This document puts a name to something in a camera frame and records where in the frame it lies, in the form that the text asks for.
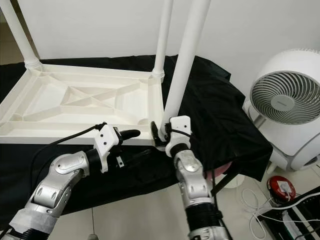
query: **pink object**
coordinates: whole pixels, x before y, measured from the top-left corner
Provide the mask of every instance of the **pink object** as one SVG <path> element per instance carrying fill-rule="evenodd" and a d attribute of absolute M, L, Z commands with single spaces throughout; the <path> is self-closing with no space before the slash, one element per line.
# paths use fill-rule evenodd
<path fill-rule="evenodd" d="M 223 174 L 223 173 L 230 167 L 231 163 L 232 163 L 232 162 L 228 162 L 227 164 L 222 165 L 222 166 L 216 168 L 216 169 L 214 170 L 214 177 L 216 178 L 216 177 L 218 177 L 219 175 Z M 211 179 L 212 179 L 212 171 L 206 171 L 206 176 L 207 176 L 208 179 L 211 180 Z"/>

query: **white cable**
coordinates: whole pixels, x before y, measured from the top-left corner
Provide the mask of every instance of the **white cable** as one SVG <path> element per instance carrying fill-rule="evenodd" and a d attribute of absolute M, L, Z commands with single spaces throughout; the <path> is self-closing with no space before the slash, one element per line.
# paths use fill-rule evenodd
<path fill-rule="evenodd" d="M 253 206 L 251 205 L 250 203 L 248 203 L 246 200 L 245 200 L 245 192 L 251 192 L 252 195 L 254 196 L 255 198 L 255 201 L 257 203 L 256 206 Z M 249 220 L 249 228 L 250 228 L 250 231 L 251 231 L 251 234 L 253 235 L 253 237 L 257 240 L 264 240 L 266 238 L 266 230 L 265 228 L 263 227 L 263 225 L 261 224 L 261 221 L 258 219 L 258 216 L 262 216 L 266 219 L 270 219 L 270 220 L 274 220 L 276 222 L 281 222 L 281 223 L 305 223 L 305 222 L 312 222 L 312 221 L 320 221 L 320 219 L 311 219 L 311 220 L 306 220 L 306 221 L 296 221 L 296 220 L 292 220 L 292 221 L 283 221 L 283 220 L 278 220 L 278 219 L 275 219 L 275 218 L 272 218 L 272 217 L 268 217 L 268 216 L 265 216 L 263 214 L 260 213 L 261 210 L 286 210 L 286 209 L 290 209 L 290 208 L 293 208 L 294 206 L 298 205 L 299 203 L 301 203 L 302 201 L 304 201 L 305 199 L 307 198 L 310 198 L 310 197 L 314 197 L 314 196 L 318 196 L 320 195 L 320 192 L 317 192 L 317 193 L 313 193 L 313 194 L 309 194 L 303 198 L 301 198 L 299 201 L 297 201 L 296 203 L 292 204 L 292 205 L 289 205 L 289 206 L 284 206 L 284 207 L 263 207 L 265 204 L 267 204 L 269 201 L 272 201 L 272 198 L 270 197 L 264 204 L 262 204 L 260 206 L 259 204 L 259 199 L 256 195 L 256 193 L 249 189 L 249 188 L 245 188 L 242 190 L 242 193 L 241 193 L 241 198 L 242 198 L 242 201 L 244 203 L 244 205 L 246 205 L 247 207 L 249 208 L 252 208 L 252 209 L 255 209 L 254 212 L 252 212 L 252 217 L 250 218 Z M 262 231 L 263 231 L 263 237 L 258 237 L 255 235 L 253 229 L 252 229 L 252 220 L 253 219 L 256 219 L 256 221 L 258 222 L 259 226 L 261 227 Z"/>

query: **white wall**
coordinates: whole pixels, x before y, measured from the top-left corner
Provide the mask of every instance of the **white wall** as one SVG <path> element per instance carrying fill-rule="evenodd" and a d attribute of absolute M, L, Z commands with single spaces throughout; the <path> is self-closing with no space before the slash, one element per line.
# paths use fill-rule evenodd
<path fill-rule="evenodd" d="M 178 53 L 190 0 L 175 0 L 167 55 Z M 42 59 L 154 54 L 161 0 L 19 0 Z M 212 0 L 197 55 L 248 95 L 279 51 L 320 50 L 319 0 Z"/>

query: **red object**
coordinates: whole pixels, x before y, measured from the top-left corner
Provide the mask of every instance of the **red object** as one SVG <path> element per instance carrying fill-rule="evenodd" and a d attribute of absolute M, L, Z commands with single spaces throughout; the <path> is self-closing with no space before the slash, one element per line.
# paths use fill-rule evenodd
<path fill-rule="evenodd" d="M 267 187 L 271 195 L 281 202 L 288 202 L 296 197 L 295 187 L 283 176 L 273 176 L 269 178 Z"/>

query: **black fabric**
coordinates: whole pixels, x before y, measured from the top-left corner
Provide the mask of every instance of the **black fabric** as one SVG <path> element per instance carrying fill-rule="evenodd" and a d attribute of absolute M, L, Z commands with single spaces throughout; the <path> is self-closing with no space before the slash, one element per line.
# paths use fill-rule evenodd
<path fill-rule="evenodd" d="M 155 56 L 115 58 L 76 58 L 42 60 L 44 64 L 152 71 Z M 177 56 L 167 56 L 162 84 L 165 104 Z M 0 101 L 25 72 L 23 63 L 0 66 Z M 205 170 L 230 161 L 230 169 L 242 168 L 242 174 L 262 179 L 272 146 L 254 127 L 242 110 L 244 95 L 230 82 L 230 73 L 213 62 L 195 57 L 179 115 L 191 117 L 191 129 L 197 140 L 191 145 Z M 27 201 L 27 169 L 32 155 L 43 145 L 0 144 L 0 229 Z M 34 178 L 41 165 L 64 153 L 88 151 L 91 145 L 57 145 L 39 155 Z M 82 179 L 72 191 L 64 214 L 147 194 L 177 182 L 172 159 L 150 146 L 124 146 L 130 160 L 128 168 L 110 170 Z"/>

